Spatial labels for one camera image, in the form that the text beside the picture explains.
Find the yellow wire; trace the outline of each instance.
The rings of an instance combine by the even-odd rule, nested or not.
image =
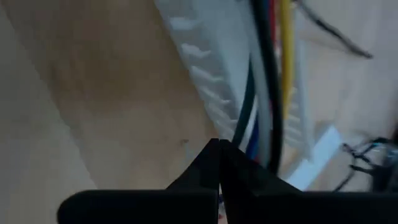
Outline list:
[[[280,34],[282,39],[282,102],[284,119],[289,112],[294,81],[294,38],[290,0],[280,0]]]

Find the light wood grain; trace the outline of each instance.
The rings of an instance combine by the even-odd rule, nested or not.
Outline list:
[[[1,2],[99,188],[166,187],[216,137],[152,1]]]

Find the blue wire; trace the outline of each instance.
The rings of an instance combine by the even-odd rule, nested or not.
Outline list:
[[[251,132],[248,146],[246,147],[246,156],[250,159],[255,159],[257,156],[258,148],[259,148],[259,123],[257,115],[256,120],[254,121],[254,126]]]

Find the dark green wire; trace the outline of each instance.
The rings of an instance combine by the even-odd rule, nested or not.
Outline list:
[[[246,90],[244,93],[243,105],[241,109],[241,114],[239,115],[238,123],[236,125],[234,137],[232,138],[232,144],[236,147],[242,142],[244,132],[246,127],[248,126],[250,120],[251,110],[253,109],[254,104],[254,78],[253,78],[253,70],[251,66],[251,60],[249,59],[249,72],[248,72],[248,80],[246,82]]]

